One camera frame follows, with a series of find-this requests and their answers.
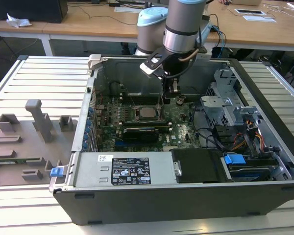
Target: metal bracket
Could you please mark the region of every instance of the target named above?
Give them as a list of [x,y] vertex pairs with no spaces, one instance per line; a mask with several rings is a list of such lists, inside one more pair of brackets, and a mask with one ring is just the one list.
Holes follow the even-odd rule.
[[253,115],[259,113],[256,107],[253,106],[245,106],[245,107],[236,107],[233,110],[234,117],[236,119],[236,123],[243,122],[243,115]]
[[88,68],[89,70],[95,70],[99,68],[102,64],[104,59],[101,57],[100,54],[92,54],[88,58]]
[[222,98],[218,96],[202,96],[200,98],[202,106],[207,108],[223,108],[224,106],[231,106],[232,102],[229,98]]

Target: gray plastic block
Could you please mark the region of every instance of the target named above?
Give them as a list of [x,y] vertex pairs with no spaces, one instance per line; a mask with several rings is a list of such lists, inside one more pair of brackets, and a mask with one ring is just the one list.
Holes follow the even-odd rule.
[[[44,115],[45,123],[46,123],[47,125],[49,125],[49,130],[51,130],[51,129],[52,129],[52,122],[51,122],[51,120],[50,120],[49,114],[43,114],[43,115]],[[35,127],[35,130],[36,130],[36,131],[39,131],[39,129],[38,129],[38,127],[37,127],[37,125],[36,125],[35,122],[33,122],[33,125],[34,125],[34,127]]]
[[0,116],[0,130],[2,132],[14,132],[13,124],[20,123],[14,114],[2,114]]
[[63,165],[63,164],[62,164],[61,160],[58,160],[57,166],[60,166],[60,165]]
[[51,162],[49,160],[47,160],[46,166],[45,166],[45,171],[51,171],[52,168],[53,168],[53,165],[51,164]]
[[20,143],[22,142],[21,136],[0,136],[0,144],[6,143]]
[[45,120],[45,116],[41,111],[41,100],[39,99],[29,99],[25,105],[25,109],[33,115],[35,120],[35,125],[42,135],[45,143],[52,141],[52,135],[50,132],[50,124]]
[[[14,124],[15,132],[2,132],[0,130],[0,137],[16,135],[22,137],[21,143],[0,144],[0,151],[3,149],[14,150],[17,153],[13,160],[3,159],[7,161],[6,164],[0,164],[0,186],[48,184],[52,166],[55,167],[58,160],[61,160],[63,165],[69,163],[74,131],[61,132],[58,120],[52,120],[51,123],[52,142],[50,143],[45,143],[41,134],[37,133],[32,120]],[[77,121],[74,119],[73,124],[75,129]],[[48,164],[49,170],[45,171],[47,160],[50,160],[52,164]],[[39,169],[43,175],[42,180],[25,181],[21,177],[22,170],[25,169]]]
[[24,180],[41,180],[43,178],[39,169],[23,170],[23,174],[21,176]]
[[61,128],[61,131],[73,131],[74,125],[72,121],[72,117],[69,115],[63,115],[59,119],[59,126]]
[[14,158],[15,156],[16,156],[16,152],[14,150],[1,150],[0,151],[0,159]]
[[41,157],[39,160],[28,160],[26,161],[26,163],[29,166],[45,165],[46,160],[43,157]]

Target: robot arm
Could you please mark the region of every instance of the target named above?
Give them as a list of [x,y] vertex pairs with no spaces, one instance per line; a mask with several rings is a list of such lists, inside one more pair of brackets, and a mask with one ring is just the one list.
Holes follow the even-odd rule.
[[[180,93],[177,85],[179,77],[192,66],[202,49],[199,31],[205,5],[206,0],[170,0],[165,29],[162,31],[162,46],[140,65],[144,73],[154,74],[162,80],[164,98],[175,97]],[[146,37],[139,35],[139,48],[142,44],[148,45],[148,42]]]

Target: power supply label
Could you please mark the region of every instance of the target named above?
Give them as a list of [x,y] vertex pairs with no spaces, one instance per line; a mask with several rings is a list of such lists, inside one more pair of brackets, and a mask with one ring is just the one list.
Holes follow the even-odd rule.
[[149,158],[113,158],[111,173],[113,185],[151,184]]

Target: black plastic cover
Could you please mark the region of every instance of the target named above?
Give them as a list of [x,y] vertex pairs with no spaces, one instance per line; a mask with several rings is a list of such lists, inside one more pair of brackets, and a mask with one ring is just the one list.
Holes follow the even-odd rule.
[[227,182],[220,154],[203,148],[173,149],[173,161],[179,162],[182,170],[178,183]]

